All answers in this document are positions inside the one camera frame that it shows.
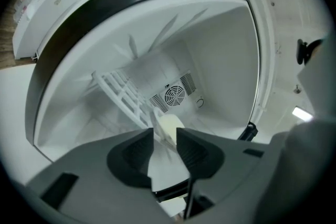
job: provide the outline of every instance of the fan grille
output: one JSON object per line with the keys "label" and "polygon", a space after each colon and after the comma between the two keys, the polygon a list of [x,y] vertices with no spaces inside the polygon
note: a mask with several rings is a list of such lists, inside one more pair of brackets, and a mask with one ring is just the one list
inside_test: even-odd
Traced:
{"label": "fan grille", "polygon": [[184,96],[185,93],[182,87],[172,86],[166,91],[164,100],[168,105],[176,106],[182,103]]}

